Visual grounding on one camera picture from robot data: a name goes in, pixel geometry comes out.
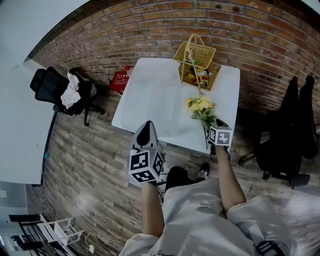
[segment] office chair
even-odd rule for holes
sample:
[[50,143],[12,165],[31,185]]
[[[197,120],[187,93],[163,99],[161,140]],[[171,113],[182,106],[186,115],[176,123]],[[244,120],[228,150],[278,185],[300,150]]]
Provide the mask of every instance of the office chair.
[[97,92],[92,95],[93,83],[82,79],[77,74],[76,68],[71,69],[69,72],[79,79],[78,93],[81,99],[68,109],[62,104],[61,95],[67,89],[69,80],[59,74],[53,67],[48,67],[46,70],[43,68],[38,69],[33,76],[30,88],[35,92],[36,100],[53,103],[53,110],[55,112],[62,112],[72,116],[79,115],[84,110],[84,125],[88,126],[89,108],[99,111],[101,115],[105,113],[102,108],[92,104],[99,95],[105,94],[104,86],[95,85]]
[[[264,180],[267,181],[272,175],[288,181],[292,188],[308,184],[310,176],[299,174],[302,159],[299,127],[298,82],[294,76],[280,109],[268,112],[260,124],[260,137],[255,143],[253,154],[241,158],[239,165],[256,158],[263,170]],[[269,138],[261,141],[264,132],[268,132]]]
[[315,80],[308,75],[305,85],[300,89],[299,115],[301,134],[301,153],[306,159],[312,159],[319,153],[319,138],[316,131],[314,113],[312,109],[312,91]]

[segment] white shirt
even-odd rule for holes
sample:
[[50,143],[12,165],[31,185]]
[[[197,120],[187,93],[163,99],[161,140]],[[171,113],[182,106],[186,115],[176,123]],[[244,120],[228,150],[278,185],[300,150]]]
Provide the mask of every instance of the white shirt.
[[253,226],[285,255],[296,251],[289,229],[266,197],[238,204],[225,216],[217,179],[168,189],[162,210],[162,236],[135,234],[120,256],[255,256]]

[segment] person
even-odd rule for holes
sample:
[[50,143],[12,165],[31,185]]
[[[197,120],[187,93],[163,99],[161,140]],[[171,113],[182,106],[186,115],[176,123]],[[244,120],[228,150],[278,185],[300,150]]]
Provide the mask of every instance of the person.
[[142,230],[120,256],[255,256],[263,253],[257,249],[263,241],[272,243],[264,250],[276,245],[279,252],[265,255],[294,255],[297,244],[269,200],[247,201],[226,149],[216,146],[215,151],[219,179],[207,179],[208,163],[195,181],[185,169],[173,167],[162,207],[156,186],[142,185]]

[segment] floor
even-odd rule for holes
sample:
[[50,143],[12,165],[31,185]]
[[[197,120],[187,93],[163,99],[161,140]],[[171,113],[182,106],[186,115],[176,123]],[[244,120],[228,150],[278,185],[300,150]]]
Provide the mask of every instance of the floor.
[[[28,185],[27,202],[31,214],[45,213],[50,221],[74,216],[75,226],[85,230],[86,235],[99,234],[106,243],[123,248],[127,239],[141,229],[142,202],[140,189],[129,183],[126,171],[132,134],[111,125],[119,99],[113,92],[101,97],[98,104],[105,114],[90,112],[89,127],[83,124],[83,114],[58,114],[49,144],[44,188]],[[297,256],[320,255],[320,156],[302,163],[301,172],[311,175],[306,187],[292,190],[279,179],[262,180],[262,171],[254,159],[245,166],[237,164],[253,147],[256,118],[245,110],[238,111],[231,147],[236,177],[248,199],[259,194],[268,196],[298,242]],[[181,166],[192,174],[203,162],[210,162],[210,176],[218,176],[217,164],[206,156],[169,144],[163,149],[165,170]],[[120,252],[93,235],[87,243],[94,245],[95,255]],[[74,247],[87,254],[84,239]]]

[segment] brick wall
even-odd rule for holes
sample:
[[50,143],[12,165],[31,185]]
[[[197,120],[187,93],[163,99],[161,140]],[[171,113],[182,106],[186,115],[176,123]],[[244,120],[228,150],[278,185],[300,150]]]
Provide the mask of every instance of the brick wall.
[[[140,57],[172,58],[198,33],[217,49],[216,63],[241,69],[239,107],[266,112],[279,108],[293,76],[301,86],[307,75],[318,81],[320,33],[308,19],[282,1],[91,0],[57,24],[31,57],[64,72],[82,67],[107,84]],[[319,83],[312,97],[318,123]]]

